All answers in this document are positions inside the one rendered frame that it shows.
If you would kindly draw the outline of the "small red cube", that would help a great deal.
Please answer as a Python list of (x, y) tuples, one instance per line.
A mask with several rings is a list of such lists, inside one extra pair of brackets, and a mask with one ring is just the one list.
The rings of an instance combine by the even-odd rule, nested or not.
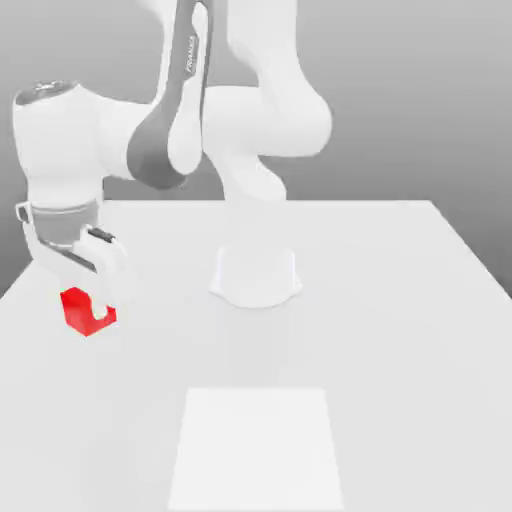
[(72, 287), (60, 293), (66, 323), (88, 337), (117, 321), (116, 310), (107, 307), (103, 318), (96, 319), (93, 315), (90, 296), (83, 290)]

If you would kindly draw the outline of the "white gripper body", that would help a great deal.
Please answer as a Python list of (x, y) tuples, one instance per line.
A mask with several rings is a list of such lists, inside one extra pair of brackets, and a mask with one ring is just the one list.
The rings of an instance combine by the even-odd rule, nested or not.
[(129, 257), (110, 233), (82, 224), (63, 243), (41, 236), (33, 224), (23, 231), (33, 260), (53, 273), (64, 288), (77, 287), (94, 301), (129, 300)]

